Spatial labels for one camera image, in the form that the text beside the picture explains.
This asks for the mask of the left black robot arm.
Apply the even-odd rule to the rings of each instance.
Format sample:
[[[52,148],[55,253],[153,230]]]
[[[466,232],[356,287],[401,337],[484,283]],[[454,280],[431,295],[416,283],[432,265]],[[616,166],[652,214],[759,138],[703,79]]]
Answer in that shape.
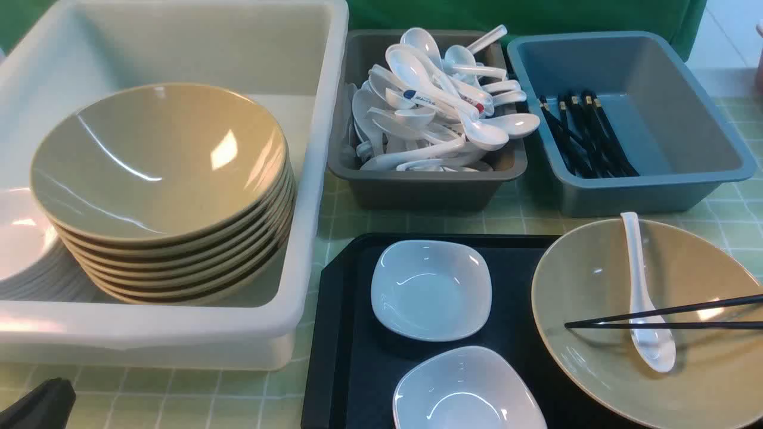
[[[65,428],[76,402],[73,383],[49,378],[1,413],[2,428]]]

